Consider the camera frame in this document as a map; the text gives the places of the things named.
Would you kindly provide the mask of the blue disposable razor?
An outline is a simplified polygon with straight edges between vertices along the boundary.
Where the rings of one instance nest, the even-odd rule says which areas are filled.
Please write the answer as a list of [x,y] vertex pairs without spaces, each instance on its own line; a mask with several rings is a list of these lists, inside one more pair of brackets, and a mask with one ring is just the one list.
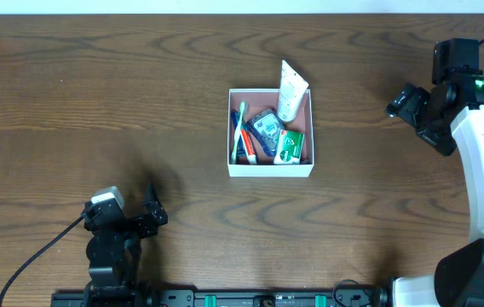
[[[236,129],[238,127],[238,123],[239,123],[239,113],[237,111],[231,112],[231,120],[232,120],[233,128]],[[245,145],[244,145],[244,141],[242,139],[242,136],[239,137],[237,147],[236,147],[236,150],[234,152],[236,153],[236,155],[235,155],[235,159],[231,159],[232,164],[234,164],[236,162],[237,158],[246,156]]]

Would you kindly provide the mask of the green red toothpaste tube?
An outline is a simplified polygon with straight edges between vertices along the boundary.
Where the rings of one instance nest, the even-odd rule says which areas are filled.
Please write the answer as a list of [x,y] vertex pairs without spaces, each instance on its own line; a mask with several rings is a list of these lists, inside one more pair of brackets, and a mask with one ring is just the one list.
[[253,147],[253,144],[251,141],[251,134],[246,128],[245,122],[242,122],[240,127],[240,140],[243,143],[245,155],[249,164],[256,165],[257,164],[256,150]]

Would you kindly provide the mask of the green white toothbrush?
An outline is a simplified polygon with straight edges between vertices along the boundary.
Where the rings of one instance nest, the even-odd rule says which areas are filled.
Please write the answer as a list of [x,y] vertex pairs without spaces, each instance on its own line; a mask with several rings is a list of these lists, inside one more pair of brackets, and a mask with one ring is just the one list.
[[237,162],[237,151],[238,151],[239,141],[244,140],[243,135],[242,135],[242,124],[244,123],[244,115],[245,115],[246,111],[247,111],[247,102],[242,101],[239,104],[238,123],[237,123],[236,128],[234,129],[234,133],[233,133],[233,151],[232,151],[231,157],[230,157],[230,163],[232,165],[235,165],[236,162]]

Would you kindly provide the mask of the white lotion tube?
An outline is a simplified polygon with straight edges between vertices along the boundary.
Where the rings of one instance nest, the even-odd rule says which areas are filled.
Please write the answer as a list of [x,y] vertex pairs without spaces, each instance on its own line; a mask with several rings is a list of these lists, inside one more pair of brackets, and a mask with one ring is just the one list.
[[298,113],[308,82],[287,61],[281,62],[278,117],[285,123],[292,122]]

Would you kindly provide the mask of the green soap bar box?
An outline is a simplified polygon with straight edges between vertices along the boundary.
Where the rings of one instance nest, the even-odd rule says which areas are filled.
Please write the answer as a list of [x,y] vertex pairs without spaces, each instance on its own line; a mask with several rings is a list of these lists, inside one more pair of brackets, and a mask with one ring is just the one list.
[[301,161],[305,135],[303,133],[281,130],[277,144],[275,165],[298,165]]

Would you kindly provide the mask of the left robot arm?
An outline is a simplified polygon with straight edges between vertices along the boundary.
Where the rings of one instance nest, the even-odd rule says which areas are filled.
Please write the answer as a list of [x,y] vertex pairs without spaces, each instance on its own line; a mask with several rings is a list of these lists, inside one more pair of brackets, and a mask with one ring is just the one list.
[[134,288],[138,282],[141,240],[155,236],[168,215],[152,185],[142,201],[143,212],[124,215],[124,198],[111,186],[96,192],[84,205],[84,228],[93,238],[86,247],[94,288]]

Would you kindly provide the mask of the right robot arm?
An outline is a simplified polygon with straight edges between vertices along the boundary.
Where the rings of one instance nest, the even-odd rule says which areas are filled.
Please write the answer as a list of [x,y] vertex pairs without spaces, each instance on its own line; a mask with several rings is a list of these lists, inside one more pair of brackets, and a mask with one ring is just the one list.
[[458,151],[470,205],[469,243],[434,273],[394,278],[375,293],[376,306],[484,306],[484,73],[481,41],[435,45],[431,91],[407,84],[385,112],[404,120],[438,153]]

